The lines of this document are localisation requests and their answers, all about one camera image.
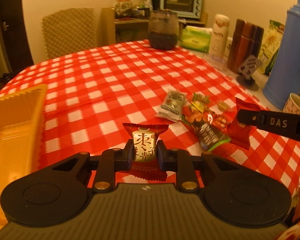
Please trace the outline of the brown metal thermos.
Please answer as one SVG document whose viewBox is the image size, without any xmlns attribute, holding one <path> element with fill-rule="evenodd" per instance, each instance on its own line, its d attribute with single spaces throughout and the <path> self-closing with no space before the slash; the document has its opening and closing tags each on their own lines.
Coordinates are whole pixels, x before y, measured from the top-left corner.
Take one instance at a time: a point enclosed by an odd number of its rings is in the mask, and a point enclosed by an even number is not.
<svg viewBox="0 0 300 240">
<path fill-rule="evenodd" d="M 258 57 L 264 29 L 242 19 L 237 19 L 227 68 L 238 74 L 239 67 L 250 56 Z"/>
</svg>

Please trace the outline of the white paper cup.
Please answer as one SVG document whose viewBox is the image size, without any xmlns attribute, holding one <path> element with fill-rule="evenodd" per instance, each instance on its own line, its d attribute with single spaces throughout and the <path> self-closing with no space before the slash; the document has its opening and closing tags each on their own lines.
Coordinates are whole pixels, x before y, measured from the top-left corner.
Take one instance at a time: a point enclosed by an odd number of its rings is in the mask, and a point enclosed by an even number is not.
<svg viewBox="0 0 300 240">
<path fill-rule="evenodd" d="M 300 96 L 290 93 L 288 100 L 283 108 L 284 113 L 299 114 L 300 115 Z"/>
</svg>

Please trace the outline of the green tissue pack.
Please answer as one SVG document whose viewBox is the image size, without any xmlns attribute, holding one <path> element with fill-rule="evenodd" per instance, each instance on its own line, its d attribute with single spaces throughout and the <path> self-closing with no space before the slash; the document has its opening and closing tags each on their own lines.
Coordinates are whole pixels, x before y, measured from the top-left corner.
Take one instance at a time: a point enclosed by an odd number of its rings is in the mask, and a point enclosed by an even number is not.
<svg viewBox="0 0 300 240">
<path fill-rule="evenodd" d="M 180 45 L 183 48 L 208 53 L 211 34 L 212 28 L 187 25 L 182 31 Z"/>
</svg>

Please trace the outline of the grey phone stand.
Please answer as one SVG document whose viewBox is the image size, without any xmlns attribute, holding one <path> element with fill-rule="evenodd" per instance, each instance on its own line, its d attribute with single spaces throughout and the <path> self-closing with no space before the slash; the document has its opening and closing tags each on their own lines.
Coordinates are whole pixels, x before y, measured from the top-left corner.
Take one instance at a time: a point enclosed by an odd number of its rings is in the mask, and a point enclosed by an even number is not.
<svg viewBox="0 0 300 240">
<path fill-rule="evenodd" d="M 261 60 L 256 58 L 254 55 L 250 55 L 239 67 L 239 75 L 236 77 L 236 81 L 248 90 L 258 91 L 258 85 L 252 75 L 261 65 Z"/>
</svg>

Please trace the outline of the beige quilted chair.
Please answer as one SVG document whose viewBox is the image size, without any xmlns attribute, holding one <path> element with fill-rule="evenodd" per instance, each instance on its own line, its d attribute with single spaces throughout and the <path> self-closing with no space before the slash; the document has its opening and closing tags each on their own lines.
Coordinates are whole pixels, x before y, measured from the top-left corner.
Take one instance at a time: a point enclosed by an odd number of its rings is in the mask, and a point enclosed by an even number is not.
<svg viewBox="0 0 300 240">
<path fill-rule="evenodd" d="M 95 48 L 95 8 L 68 8 L 40 19 L 48 59 Z"/>
</svg>

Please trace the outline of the orange plastic basket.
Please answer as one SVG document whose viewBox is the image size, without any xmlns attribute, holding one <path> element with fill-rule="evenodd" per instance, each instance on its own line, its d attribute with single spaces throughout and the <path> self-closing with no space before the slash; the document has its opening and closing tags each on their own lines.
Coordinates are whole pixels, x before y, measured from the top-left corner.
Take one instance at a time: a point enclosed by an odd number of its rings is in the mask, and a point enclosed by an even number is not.
<svg viewBox="0 0 300 240">
<path fill-rule="evenodd" d="M 0 195 L 11 182 L 38 170 L 47 85 L 0 97 Z M 0 229 L 7 224 L 0 206 Z"/>
</svg>

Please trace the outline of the sunflower seed bag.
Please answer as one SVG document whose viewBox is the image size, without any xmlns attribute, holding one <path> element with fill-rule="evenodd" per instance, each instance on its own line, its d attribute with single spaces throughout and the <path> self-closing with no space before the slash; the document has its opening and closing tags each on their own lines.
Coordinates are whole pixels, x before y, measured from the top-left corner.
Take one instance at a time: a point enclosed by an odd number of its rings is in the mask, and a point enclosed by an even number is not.
<svg viewBox="0 0 300 240">
<path fill-rule="evenodd" d="M 258 59 L 261 61 L 258 71 L 261 74 L 266 76 L 270 75 L 279 51 L 284 30 L 284 24 L 274 20 L 269 21 L 269 26 L 263 34 L 261 48 L 258 54 Z"/>
</svg>

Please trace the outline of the grey silver snack packet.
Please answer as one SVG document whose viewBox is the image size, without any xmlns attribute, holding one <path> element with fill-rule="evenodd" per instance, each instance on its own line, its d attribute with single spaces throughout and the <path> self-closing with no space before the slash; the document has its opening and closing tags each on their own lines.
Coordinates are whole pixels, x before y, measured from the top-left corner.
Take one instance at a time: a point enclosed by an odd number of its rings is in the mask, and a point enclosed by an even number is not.
<svg viewBox="0 0 300 240">
<path fill-rule="evenodd" d="M 177 90 L 169 90 L 163 103 L 159 106 L 156 116 L 173 122 L 180 121 L 186 95 Z"/>
</svg>

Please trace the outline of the red jujube candy packet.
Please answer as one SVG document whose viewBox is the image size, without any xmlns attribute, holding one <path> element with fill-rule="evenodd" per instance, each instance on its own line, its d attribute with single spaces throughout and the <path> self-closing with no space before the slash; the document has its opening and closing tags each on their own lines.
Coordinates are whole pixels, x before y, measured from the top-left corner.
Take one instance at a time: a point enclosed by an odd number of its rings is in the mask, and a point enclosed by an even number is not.
<svg viewBox="0 0 300 240">
<path fill-rule="evenodd" d="M 168 130 L 169 125 L 123 123 L 123 126 L 134 143 L 134 158 L 129 173 L 145 180 L 165 181 L 167 174 L 160 170 L 157 157 L 157 139 Z"/>
</svg>

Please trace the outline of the dark glass teapot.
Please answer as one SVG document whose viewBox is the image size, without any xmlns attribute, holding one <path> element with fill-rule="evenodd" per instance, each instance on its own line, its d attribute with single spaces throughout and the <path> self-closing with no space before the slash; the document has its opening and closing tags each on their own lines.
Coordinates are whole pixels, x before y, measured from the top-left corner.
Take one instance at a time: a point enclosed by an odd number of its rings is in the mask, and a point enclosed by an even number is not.
<svg viewBox="0 0 300 240">
<path fill-rule="evenodd" d="M 172 50 L 179 39 L 179 20 L 171 10 L 153 10 L 148 23 L 148 40 L 152 48 Z"/>
</svg>

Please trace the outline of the wooden side shelf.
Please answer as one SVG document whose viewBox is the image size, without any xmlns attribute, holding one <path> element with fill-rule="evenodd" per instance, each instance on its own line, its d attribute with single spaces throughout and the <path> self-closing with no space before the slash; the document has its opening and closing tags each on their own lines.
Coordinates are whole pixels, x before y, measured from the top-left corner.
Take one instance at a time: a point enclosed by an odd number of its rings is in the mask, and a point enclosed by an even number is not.
<svg viewBox="0 0 300 240">
<path fill-rule="evenodd" d="M 117 19 L 113 8 L 102 8 L 100 17 L 103 46 L 148 38 L 149 19 Z"/>
</svg>

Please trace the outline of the orange lid glass jar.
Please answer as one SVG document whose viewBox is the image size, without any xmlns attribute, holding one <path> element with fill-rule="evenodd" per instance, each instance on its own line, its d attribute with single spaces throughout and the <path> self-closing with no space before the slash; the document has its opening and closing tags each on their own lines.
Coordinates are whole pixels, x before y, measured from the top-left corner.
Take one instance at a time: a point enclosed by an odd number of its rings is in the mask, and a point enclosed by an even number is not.
<svg viewBox="0 0 300 240">
<path fill-rule="evenodd" d="M 131 0 L 116 0 L 113 5 L 116 18 L 125 18 L 132 15 Z"/>
</svg>

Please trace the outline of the white miffy thermos bottle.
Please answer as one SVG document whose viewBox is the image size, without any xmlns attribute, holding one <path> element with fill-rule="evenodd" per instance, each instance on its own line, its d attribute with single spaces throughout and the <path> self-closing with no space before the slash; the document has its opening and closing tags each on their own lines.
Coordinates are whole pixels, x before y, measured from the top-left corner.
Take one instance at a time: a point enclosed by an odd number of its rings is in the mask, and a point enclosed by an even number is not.
<svg viewBox="0 0 300 240">
<path fill-rule="evenodd" d="M 222 59 L 229 34 L 230 19 L 228 16 L 216 14 L 212 27 L 209 54 Z"/>
</svg>

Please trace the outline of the red snack packet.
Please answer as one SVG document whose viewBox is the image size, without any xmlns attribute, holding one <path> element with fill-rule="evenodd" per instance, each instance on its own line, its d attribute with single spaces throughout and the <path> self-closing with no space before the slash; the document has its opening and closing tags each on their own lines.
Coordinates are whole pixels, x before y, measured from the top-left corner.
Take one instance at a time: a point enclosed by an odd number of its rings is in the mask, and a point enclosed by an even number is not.
<svg viewBox="0 0 300 240">
<path fill-rule="evenodd" d="M 259 111 L 260 107 L 254 103 L 245 102 L 239 98 L 236 98 L 236 108 L 237 112 L 241 109 Z M 250 148 L 249 134 L 251 131 L 251 126 L 242 124 L 237 120 L 237 116 L 234 117 L 232 122 L 228 124 L 226 133 L 231 138 L 231 143 L 241 147 L 245 150 Z"/>
</svg>

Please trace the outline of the small gold candy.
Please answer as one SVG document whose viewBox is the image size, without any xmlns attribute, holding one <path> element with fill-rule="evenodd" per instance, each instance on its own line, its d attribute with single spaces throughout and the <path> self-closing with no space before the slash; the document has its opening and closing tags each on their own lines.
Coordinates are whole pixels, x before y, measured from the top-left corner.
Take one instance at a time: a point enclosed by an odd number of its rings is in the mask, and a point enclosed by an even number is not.
<svg viewBox="0 0 300 240">
<path fill-rule="evenodd" d="M 227 103 L 221 101 L 217 104 L 217 107 L 220 111 L 224 112 L 224 111 L 227 111 L 230 107 Z"/>
</svg>

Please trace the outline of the red white checkered tablecloth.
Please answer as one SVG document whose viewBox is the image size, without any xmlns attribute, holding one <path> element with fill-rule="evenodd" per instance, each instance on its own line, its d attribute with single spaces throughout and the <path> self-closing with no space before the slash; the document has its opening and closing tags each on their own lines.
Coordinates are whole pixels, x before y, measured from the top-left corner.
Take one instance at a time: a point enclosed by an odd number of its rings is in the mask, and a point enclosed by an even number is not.
<svg viewBox="0 0 300 240">
<path fill-rule="evenodd" d="M 266 106 L 206 61 L 186 49 L 150 48 L 147 41 L 94 48 L 44 61 L 20 72 L 1 91 L 0 97 L 47 85 L 45 128 L 40 168 L 77 152 L 99 155 L 124 146 L 130 138 L 122 123 L 169 124 L 162 139 L 168 148 L 200 155 L 196 135 L 181 122 L 157 118 L 156 111 L 169 90 L 191 98 L 202 93 L 209 107 L 230 106 L 224 115 L 233 119 L 236 98 Z M 294 194 L 300 182 L 300 143 L 251 129 L 249 150 L 224 144 L 214 150 L 232 161 L 281 181 Z"/>
</svg>

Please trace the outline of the large blue thermos jug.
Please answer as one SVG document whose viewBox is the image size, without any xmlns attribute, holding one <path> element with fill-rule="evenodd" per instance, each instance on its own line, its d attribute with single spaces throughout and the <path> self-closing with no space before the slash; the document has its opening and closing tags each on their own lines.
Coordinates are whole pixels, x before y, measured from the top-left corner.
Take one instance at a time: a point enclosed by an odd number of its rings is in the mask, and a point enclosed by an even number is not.
<svg viewBox="0 0 300 240">
<path fill-rule="evenodd" d="M 282 110 L 291 93 L 300 92 L 300 0 L 287 10 L 277 58 L 264 85 L 263 94 Z"/>
</svg>

